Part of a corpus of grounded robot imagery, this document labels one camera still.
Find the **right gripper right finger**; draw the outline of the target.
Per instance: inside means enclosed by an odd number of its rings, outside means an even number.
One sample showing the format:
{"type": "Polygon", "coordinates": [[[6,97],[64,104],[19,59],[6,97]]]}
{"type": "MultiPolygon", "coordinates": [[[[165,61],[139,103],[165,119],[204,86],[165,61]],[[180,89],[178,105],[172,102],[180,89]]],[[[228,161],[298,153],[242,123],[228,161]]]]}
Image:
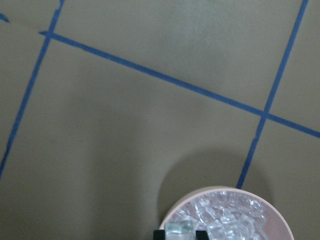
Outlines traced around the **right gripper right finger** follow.
{"type": "Polygon", "coordinates": [[[205,230],[196,230],[195,231],[196,240],[209,240],[208,233],[205,230]]]}

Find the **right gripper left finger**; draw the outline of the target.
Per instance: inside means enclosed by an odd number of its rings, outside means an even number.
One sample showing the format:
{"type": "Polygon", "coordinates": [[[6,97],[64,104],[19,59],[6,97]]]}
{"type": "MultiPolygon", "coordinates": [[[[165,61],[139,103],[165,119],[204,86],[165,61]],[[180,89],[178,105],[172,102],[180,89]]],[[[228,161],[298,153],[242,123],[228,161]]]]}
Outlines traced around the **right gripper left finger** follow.
{"type": "Polygon", "coordinates": [[[156,229],[153,231],[153,240],[165,240],[166,233],[164,229],[156,229]]]}

